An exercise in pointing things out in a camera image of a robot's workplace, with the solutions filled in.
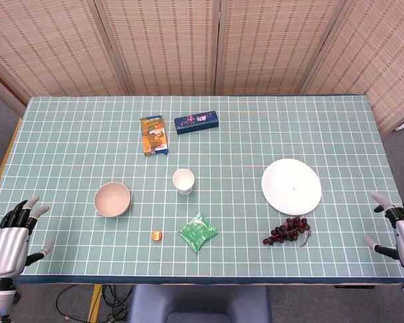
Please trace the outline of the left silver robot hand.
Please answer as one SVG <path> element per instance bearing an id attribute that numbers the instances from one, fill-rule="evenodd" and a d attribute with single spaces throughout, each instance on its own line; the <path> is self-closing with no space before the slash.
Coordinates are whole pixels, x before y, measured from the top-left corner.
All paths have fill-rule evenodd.
<path id="1" fill-rule="evenodd" d="M 30 237 L 41 215 L 49 211 L 48 205 L 33 210 L 39 197 L 18 203 L 0 222 L 0 279 L 13 279 L 27 266 L 45 258 L 55 242 L 47 242 L 38 252 L 28 253 Z"/>

